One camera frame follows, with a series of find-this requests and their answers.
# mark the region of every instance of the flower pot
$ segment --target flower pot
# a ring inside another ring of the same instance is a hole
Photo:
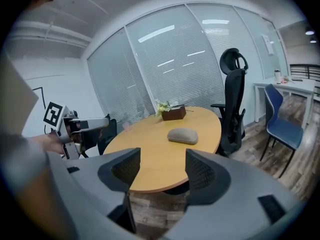
[[[180,106],[179,108],[174,107],[170,111],[162,112],[162,119],[163,121],[180,120],[185,117],[186,113],[185,106]]]

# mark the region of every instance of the chair headrest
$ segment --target chair headrest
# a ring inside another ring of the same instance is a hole
[[[239,58],[242,58],[244,61],[243,73],[246,74],[247,69],[249,68],[248,63],[245,57],[243,57],[243,55],[239,53],[239,50],[237,48],[226,49],[223,52],[220,58],[221,71],[224,74],[228,75],[231,71],[240,69],[241,67],[240,67]]]

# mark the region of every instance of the blue chair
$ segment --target blue chair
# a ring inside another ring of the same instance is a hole
[[[288,165],[290,164],[296,150],[300,146],[304,130],[300,126],[278,117],[278,112],[282,102],[284,101],[284,98],[272,84],[269,84],[265,87],[264,94],[265,128],[270,135],[266,142],[266,146],[264,148],[260,161],[265,156],[271,137],[274,138],[272,148],[274,147],[276,141],[279,141],[280,143],[292,149],[292,154],[279,176],[279,178],[281,178],[288,168]]]

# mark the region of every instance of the wooden tabletop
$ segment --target wooden tabletop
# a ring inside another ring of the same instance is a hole
[[[161,116],[151,115],[131,125],[131,130],[122,131],[106,147],[104,154],[141,148],[140,170],[130,190],[154,193],[172,189],[188,181],[185,172],[186,149],[216,153],[221,124],[212,111],[186,107],[182,120],[163,121]],[[190,128],[198,133],[195,145],[168,141],[168,132],[174,128]]]

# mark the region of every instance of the table leg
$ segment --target table leg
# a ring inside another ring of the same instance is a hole
[[[301,125],[301,127],[303,129],[306,128],[306,125],[307,125],[307,122],[308,122],[308,119],[309,119],[311,105],[312,105],[311,101],[312,100],[313,100],[313,95],[312,94],[308,95],[308,97],[306,98],[305,112],[304,112],[304,115],[303,115],[303,121],[302,121],[302,125]]]
[[[259,111],[260,111],[260,94],[259,88],[257,86],[254,87],[255,89],[255,122],[259,122]]]
[[[309,113],[309,120],[307,122],[307,124],[309,125],[311,123],[311,118],[312,118],[312,112],[314,111],[314,96],[311,96],[311,106],[310,106],[310,113]]]

